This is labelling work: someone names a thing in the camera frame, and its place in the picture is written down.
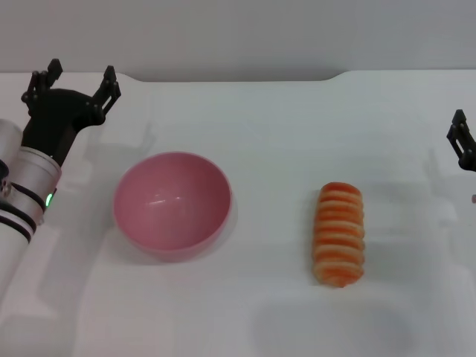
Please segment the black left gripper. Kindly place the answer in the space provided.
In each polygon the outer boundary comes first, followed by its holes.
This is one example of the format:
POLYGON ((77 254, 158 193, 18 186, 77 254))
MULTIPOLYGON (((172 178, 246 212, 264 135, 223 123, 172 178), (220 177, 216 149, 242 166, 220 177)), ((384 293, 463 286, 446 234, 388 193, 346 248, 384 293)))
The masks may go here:
POLYGON ((30 120, 23 130, 22 146, 35 149, 62 164, 77 134, 99 126, 121 96, 115 68, 108 65, 92 97, 68 89, 50 89, 60 78, 62 65, 52 59, 46 71, 33 71, 21 100, 30 120))

